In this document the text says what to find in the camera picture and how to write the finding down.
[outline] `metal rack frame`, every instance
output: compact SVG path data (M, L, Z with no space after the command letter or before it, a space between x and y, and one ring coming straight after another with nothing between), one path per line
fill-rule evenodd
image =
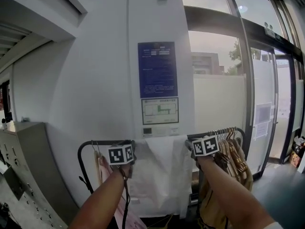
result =
M235 131L239 131L243 137L243 146L242 146L242 149L244 150L245 146L245 134L244 134L244 131L238 127L231 127L231 128L225 128L225 129L221 129L221 130L215 130L215 131L211 131L211 132L206 132L206 133L200 133L200 134L194 134L194 135L187 135L187 138L188 140L192 140L192 139L195 139L195 138L202 138L202 137L205 137L205 136L211 136L211 135L220 135L220 134L224 134L224 133L228 133L229 131L232 131L232 129L234 129ZM78 158L78 161L80 163L80 167L81 167L81 171L82 171L82 174L84 176L84 183L86 184L87 186L87 189L91 192L91 194L94 192L93 191L93 188L91 186L91 183L90 183L90 180L88 178L88 175L87 175L87 172L86 172L86 169L85 169L85 166L84 166L84 163L82 161L82 157L81 157L81 152L83 150L84 147L86 147L87 145L99 145L99 146L111 146L113 144L120 144L120 145L128 145L128 144L131 144L132 143L132 140L112 140L112 141L87 141L87 142L84 142L78 149L77 151L77 158Z

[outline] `metal cabinet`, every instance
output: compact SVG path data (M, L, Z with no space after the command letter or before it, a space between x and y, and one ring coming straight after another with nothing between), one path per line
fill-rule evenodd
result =
M22 182L29 209L50 227L67 228L78 207L56 167L44 123L8 123L0 130L0 149Z

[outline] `blue poster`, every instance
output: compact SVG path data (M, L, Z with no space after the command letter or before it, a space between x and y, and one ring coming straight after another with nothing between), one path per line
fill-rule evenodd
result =
M178 96L174 42L138 44L141 98Z

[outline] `brown garment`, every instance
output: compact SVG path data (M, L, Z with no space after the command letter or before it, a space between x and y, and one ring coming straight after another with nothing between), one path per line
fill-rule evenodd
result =
M228 168L226 172L239 181L245 188L249 191L252 189L253 177L250 169L248 169L245 159L244 152L240 148L238 142L235 139L231 139L229 142L220 141L219 142L220 150L223 154L226 154L230 159L228 163ZM230 152L229 146L234 147L237 154ZM243 165L246 165L246 171L241 172L239 168L239 163L243 162ZM203 228L207 229L226 229L229 227L228 218L225 216L224 212L220 209L216 196L213 194L213 191L210 188L210 185L206 179L203 181L203 186L199 194L200 200L202 200L200 207L200 217L199 224Z

